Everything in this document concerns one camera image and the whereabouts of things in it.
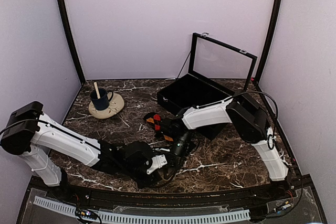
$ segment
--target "beige plate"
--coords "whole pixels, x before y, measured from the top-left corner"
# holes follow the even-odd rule
[[[108,93],[107,97],[110,98],[112,93]],[[110,101],[110,106],[105,110],[96,110],[92,102],[89,104],[89,112],[93,117],[97,119],[106,119],[114,116],[122,110],[125,103],[121,95],[114,93],[112,100]]]

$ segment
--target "mug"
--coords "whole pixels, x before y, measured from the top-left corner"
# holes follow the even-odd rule
[[[102,88],[99,88],[98,90],[99,90],[99,94],[100,94],[100,99],[98,99],[96,91],[93,90],[90,94],[91,101],[92,101],[94,107],[96,108],[96,110],[105,110],[110,105],[110,101],[113,97],[113,92],[110,91],[110,90],[106,91],[106,89],[102,89]],[[107,94],[109,92],[112,92],[112,95],[111,95],[110,99],[108,99],[108,97],[107,97]]]

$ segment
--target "marble tabletop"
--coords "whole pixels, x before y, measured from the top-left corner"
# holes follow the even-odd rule
[[[172,117],[157,104],[156,99],[156,93],[172,81],[163,79],[97,81],[99,87],[113,90],[125,101],[125,107],[119,114],[105,120],[95,119],[89,114],[89,94],[94,87],[93,81],[87,81],[76,97],[64,126],[84,136],[110,143],[145,141],[151,146],[162,146],[165,143],[154,137],[154,131],[144,123],[143,117],[149,112]],[[243,80],[216,81],[232,90],[244,86]],[[71,184],[105,190],[202,193],[269,183],[268,172],[257,151],[240,139],[232,125],[228,124],[212,141],[198,133],[195,134],[195,138],[201,142],[197,151],[187,158],[184,167],[173,181],[159,189],[138,189],[136,183],[125,175],[98,172],[56,151],[50,153],[50,158],[68,173]],[[277,137],[277,141],[285,149],[280,137]],[[286,151],[285,157],[290,162]]]

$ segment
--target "black pole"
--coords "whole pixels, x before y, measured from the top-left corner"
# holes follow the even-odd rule
[[[82,67],[80,65],[80,62],[79,62],[78,54],[77,54],[75,43],[74,43],[74,38],[72,37],[72,33],[71,33],[71,29],[70,29],[70,23],[69,23],[69,19],[68,19],[68,14],[67,14],[67,10],[66,10],[66,7],[65,7],[65,2],[64,2],[64,0],[57,0],[57,2],[58,2],[59,13],[61,15],[61,19],[62,19],[62,23],[63,23],[65,36],[67,38],[67,42],[68,42],[68,46],[69,46],[69,49],[70,49],[71,57],[72,57],[72,60],[74,62],[73,64],[75,65],[75,69],[77,71],[78,78],[79,78],[81,84],[83,85],[85,83],[85,77],[84,77],[84,73],[83,73]]]
[[[273,3],[272,15],[271,15],[271,19],[270,19],[270,22],[269,22],[269,27],[268,27],[268,31],[267,31],[267,36],[266,36],[263,52],[261,54],[259,66],[258,66],[258,69],[257,69],[257,73],[256,73],[256,76],[254,78],[257,83],[259,83],[261,75],[263,74],[263,70],[265,68],[265,64],[266,64],[266,60],[267,60],[267,57],[268,57],[269,49],[270,49],[271,44],[272,44],[273,35],[274,35],[274,31],[275,31],[275,26],[277,24],[277,19],[278,19],[278,15],[279,15],[280,3],[281,3],[281,0],[274,0],[274,3]]]

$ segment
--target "open box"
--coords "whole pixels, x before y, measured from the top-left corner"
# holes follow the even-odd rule
[[[230,90],[229,88],[224,87],[210,78],[194,71],[198,39],[203,39],[225,47],[251,59],[251,65],[247,74],[244,90],[247,90],[252,77],[252,73],[257,61],[256,56],[218,40],[201,34],[193,33],[188,73],[157,93],[157,103],[174,115],[177,115],[178,112],[180,112],[180,110],[185,107],[209,104],[223,100],[234,94],[233,90]],[[225,125],[226,123],[203,126],[199,127],[197,131],[206,138],[212,140],[221,132]]]

